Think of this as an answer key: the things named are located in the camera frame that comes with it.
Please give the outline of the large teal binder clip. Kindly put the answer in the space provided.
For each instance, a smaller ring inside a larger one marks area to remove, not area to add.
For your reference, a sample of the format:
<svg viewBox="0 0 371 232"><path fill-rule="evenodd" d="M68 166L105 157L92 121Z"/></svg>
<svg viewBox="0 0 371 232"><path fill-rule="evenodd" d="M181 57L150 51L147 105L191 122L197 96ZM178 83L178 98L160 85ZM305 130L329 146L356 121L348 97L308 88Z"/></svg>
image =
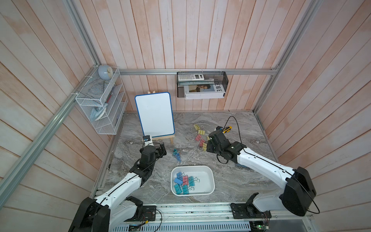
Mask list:
<svg viewBox="0 0 371 232"><path fill-rule="evenodd" d="M182 186L182 193L184 195L188 195L191 190L194 190L194 186L189 186L189 185Z"/></svg>

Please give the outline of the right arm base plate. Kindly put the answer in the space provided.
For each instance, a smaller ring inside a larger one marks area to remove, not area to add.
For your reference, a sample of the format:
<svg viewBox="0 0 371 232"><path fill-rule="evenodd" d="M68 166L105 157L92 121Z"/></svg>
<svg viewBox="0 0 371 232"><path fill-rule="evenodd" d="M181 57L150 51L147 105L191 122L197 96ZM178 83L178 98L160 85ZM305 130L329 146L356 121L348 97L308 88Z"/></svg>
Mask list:
<svg viewBox="0 0 371 232"><path fill-rule="evenodd" d="M254 193L250 196L246 203L237 204L231 203L230 207L232 210L234 219L270 219L270 211L259 211L254 205L253 200L256 198L258 193Z"/></svg>

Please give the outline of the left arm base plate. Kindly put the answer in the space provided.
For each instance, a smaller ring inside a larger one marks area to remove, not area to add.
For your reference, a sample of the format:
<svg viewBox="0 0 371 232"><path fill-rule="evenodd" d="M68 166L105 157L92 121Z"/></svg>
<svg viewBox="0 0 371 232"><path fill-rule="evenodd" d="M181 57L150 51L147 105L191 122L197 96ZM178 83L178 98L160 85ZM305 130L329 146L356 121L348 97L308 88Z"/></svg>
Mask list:
<svg viewBox="0 0 371 232"><path fill-rule="evenodd" d="M132 221L155 221L156 220L156 206L139 206L134 216L126 222Z"/></svg>

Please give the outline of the white book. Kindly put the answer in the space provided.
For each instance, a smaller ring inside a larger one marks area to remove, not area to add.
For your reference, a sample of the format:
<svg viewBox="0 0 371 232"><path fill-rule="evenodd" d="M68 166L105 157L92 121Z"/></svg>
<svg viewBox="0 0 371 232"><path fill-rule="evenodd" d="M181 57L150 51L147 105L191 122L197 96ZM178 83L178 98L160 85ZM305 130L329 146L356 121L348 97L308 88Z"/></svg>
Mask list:
<svg viewBox="0 0 371 232"><path fill-rule="evenodd" d="M184 87L185 99L221 99L225 96L225 90L222 85L201 84L189 85Z"/></svg>

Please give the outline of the white plastic storage box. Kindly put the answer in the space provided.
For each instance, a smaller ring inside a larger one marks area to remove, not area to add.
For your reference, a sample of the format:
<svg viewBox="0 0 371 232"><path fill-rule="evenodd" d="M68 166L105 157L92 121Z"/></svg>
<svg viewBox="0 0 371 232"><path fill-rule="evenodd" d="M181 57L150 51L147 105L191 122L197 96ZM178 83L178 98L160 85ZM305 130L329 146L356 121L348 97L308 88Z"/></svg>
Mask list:
<svg viewBox="0 0 371 232"><path fill-rule="evenodd" d="M213 171L205 165L174 168L170 184L172 193L180 197L210 195L215 191Z"/></svg>

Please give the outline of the small teal binder clip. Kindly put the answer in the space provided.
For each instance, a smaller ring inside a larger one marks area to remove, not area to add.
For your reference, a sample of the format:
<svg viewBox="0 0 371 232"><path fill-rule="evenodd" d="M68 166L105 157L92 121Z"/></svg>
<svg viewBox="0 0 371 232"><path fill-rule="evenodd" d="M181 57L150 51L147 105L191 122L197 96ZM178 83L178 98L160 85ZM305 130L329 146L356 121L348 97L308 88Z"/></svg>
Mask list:
<svg viewBox="0 0 371 232"><path fill-rule="evenodd" d="M200 179L197 177L189 177L189 186L193 187L196 185L196 183L200 182Z"/></svg>

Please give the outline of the black mesh wall basket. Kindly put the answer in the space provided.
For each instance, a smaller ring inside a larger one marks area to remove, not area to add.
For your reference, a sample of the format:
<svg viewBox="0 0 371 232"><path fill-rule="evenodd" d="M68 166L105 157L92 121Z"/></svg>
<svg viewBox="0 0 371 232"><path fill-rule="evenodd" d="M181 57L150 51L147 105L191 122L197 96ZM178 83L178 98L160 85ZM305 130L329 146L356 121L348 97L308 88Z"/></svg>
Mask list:
<svg viewBox="0 0 371 232"><path fill-rule="evenodd" d="M222 99L229 84L225 72L178 72L177 96L186 100Z"/></svg>

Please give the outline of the white calculator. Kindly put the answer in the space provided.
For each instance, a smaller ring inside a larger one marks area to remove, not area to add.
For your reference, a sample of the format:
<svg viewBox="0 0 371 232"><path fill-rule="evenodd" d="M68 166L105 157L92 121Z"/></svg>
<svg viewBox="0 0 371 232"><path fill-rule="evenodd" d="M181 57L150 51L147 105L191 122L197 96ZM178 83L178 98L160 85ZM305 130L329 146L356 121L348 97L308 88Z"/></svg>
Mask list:
<svg viewBox="0 0 371 232"><path fill-rule="evenodd" d="M191 73L184 73L178 74L177 76L179 82L188 82L188 81L203 81L204 76L203 74L191 74Z"/></svg>

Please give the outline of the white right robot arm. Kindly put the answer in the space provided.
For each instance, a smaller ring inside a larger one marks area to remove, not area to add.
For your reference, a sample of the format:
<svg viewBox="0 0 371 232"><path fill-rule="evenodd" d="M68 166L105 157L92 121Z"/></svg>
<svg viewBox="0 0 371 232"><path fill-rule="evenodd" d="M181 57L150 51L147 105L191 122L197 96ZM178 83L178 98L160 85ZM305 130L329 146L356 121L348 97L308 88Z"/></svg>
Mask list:
<svg viewBox="0 0 371 232"><path fill-rule="evenodd" d="M231 209L235 219L270 218L270 212L277 210L287 210L299 217L309 212L317 192L306 169L284 166L254 152L240 142L231 143L220 130L210 133L209 138L207 152L214 153L226 161L246 166L279 187L270 193L254 193L245 204L232 203Z"/></svg>

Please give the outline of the small blue binder clip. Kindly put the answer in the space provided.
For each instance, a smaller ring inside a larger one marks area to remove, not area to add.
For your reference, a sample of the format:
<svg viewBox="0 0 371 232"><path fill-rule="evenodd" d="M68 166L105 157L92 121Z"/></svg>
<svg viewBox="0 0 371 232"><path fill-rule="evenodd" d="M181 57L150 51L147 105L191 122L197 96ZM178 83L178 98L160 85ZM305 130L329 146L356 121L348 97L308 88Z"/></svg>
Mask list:
<svg viewBox="0 0 371 232"><path fill-rule="evenodd" d="M174 183L182 186L183 185L183 180L182 179L179 179L179 178L175 178L174 179Z"/></svg>

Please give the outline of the aluminium rail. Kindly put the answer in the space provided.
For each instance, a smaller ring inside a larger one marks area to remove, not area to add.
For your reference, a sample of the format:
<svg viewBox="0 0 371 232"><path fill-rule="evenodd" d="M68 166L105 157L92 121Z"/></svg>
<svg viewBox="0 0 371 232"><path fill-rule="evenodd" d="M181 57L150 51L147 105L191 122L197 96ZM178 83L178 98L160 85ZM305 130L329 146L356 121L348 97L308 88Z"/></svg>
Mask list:
<svg viewBox="0 0 371 232"><path fill-rule="evenodd" d="M144 204L156 206L162 214L163 222L215 222L215 221L247 221L265 220L263 218L234 219L231 203L185 203L185 204ZM287 210L271 210L270 221L313 219L314 215L307 213L304 217L296 216Z"/></svg>

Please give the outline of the yellow black utility knife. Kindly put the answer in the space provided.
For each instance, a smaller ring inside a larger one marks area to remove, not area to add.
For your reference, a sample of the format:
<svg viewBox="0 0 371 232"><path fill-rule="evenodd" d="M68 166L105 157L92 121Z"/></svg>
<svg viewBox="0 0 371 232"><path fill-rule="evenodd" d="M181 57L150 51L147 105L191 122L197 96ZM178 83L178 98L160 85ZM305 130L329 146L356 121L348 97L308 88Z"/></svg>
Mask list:
<svg viewBox="0 0 371 232"><path fill-rule="evenodd" d="M223 128L223 133L227 133L227 132L230 132L232 130L232 127L231 126L227 126L225 128Z"/></svg>

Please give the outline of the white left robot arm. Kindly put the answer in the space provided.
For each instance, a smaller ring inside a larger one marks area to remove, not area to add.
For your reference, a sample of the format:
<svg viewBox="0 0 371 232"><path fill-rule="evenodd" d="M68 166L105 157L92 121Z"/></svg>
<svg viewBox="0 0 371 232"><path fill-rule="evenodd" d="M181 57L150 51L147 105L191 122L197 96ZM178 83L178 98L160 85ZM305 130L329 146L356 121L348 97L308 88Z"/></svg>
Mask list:
<svg viewBox="0 0 371 232"><path fill-rule="evenodd" d="M107 192L86 198L80 204L70 232L109 232L121 223L139 221L144 225L155 219L155 207L131 196L152 175L156 161L167 154L164 143L144 143L138 159L127 175Z"/></svg>

